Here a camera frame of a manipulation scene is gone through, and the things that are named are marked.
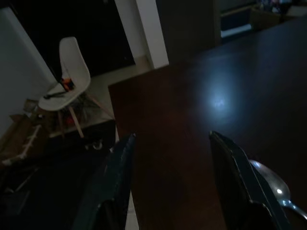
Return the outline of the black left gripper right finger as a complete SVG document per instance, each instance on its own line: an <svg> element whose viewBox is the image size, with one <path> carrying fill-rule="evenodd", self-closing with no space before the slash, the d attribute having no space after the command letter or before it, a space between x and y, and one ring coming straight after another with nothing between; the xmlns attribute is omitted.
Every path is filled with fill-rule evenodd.
<svg viewBox="0 0 307 230"><path fill-rule="evenodd" d="M229 230L290 230L267 181L231 139L209 133L215 184Z"/></svg>

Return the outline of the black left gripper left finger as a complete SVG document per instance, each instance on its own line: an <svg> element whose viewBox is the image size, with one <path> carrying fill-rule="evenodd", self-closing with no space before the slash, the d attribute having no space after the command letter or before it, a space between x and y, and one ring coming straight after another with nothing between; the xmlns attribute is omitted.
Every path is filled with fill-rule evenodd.
<svg viewBox="0 0 307 230"><path fill-rule="evenodd" d="M135 139L132 133L117 142L93 174L74 220L75 230L125 229Z"/></svg>

